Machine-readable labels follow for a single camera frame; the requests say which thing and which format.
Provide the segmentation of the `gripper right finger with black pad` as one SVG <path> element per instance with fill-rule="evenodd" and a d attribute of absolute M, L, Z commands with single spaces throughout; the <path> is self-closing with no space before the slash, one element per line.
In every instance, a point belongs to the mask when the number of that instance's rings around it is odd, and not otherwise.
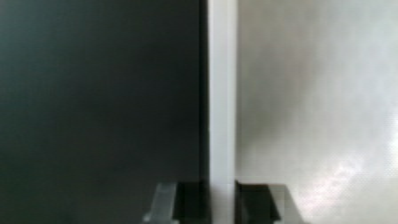
<path fill-rule="evenodd" d="M 305 224 L 282 184 L 234 183 L 234 224 Z"/>

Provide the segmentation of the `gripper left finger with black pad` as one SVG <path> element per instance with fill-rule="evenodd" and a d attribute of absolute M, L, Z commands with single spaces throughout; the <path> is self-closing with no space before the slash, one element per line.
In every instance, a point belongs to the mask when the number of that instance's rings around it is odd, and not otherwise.
<path fill-rule="evenodd" d="M 156 185 L 140 224 L 209 224 L 209 194 L 201 182 Z"/>

